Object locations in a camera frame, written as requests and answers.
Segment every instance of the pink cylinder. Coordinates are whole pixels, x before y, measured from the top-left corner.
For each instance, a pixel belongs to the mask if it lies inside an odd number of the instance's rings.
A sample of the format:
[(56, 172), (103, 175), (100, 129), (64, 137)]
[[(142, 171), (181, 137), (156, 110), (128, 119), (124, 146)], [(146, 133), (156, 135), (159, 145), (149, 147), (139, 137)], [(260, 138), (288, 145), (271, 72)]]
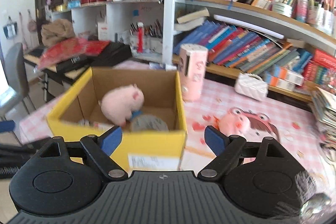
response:
[(178, 70), (184, 101), (195, 101), (201, 97), (207, 57), (206, 47), (195, 44), (181, 45)]

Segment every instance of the crumpled brown cloth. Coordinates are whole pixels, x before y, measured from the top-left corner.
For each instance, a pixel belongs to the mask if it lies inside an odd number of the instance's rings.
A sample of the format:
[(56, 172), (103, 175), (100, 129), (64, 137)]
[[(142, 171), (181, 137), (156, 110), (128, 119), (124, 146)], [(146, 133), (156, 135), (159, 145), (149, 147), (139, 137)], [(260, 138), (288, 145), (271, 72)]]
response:
[(57, 19), (49, 24), (43, 25), (41, 35), (42, 43), (47, 47), (76, 36), (72, 23), (67, 19)]

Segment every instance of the white quilted handbag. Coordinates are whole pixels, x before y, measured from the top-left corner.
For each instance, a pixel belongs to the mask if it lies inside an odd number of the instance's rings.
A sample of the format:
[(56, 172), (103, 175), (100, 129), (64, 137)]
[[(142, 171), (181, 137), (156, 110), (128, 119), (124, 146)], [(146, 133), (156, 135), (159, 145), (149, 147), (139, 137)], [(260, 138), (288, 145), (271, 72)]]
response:
[(263, 101), (268, 93), (268, 84), (258, 75), (240, 73), (236, 80), (235, 91), (258, 101)]

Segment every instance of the plush pig ear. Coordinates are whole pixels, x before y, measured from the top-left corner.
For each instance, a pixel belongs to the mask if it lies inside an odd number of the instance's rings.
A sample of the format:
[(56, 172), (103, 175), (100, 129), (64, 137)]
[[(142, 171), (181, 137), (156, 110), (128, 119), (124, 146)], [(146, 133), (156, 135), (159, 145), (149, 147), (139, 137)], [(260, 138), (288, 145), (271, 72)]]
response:
[(134, 100), (136, 100), (138, 96), (139, 96), (139, 92), (134, 92), (133, 93), (133, 99)]

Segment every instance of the pink plush pig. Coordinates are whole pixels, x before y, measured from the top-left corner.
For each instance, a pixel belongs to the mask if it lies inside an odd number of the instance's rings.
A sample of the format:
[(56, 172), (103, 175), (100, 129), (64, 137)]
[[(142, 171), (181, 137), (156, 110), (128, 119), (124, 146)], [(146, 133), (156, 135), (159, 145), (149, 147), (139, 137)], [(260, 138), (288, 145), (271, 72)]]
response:
[(125, 126), (132, 112), (140, 110), (144, 102), (143, 93), (137, 85), (122, 86), (106, 93), (101, 100), (104, 116), (117, 126)]
[(226, 136), (239, 135), (244, 137), (251, 127), (251, 122), (245, 115), (236, 113), (230, 109), (228, 113), (218, 121), (219, 131)]

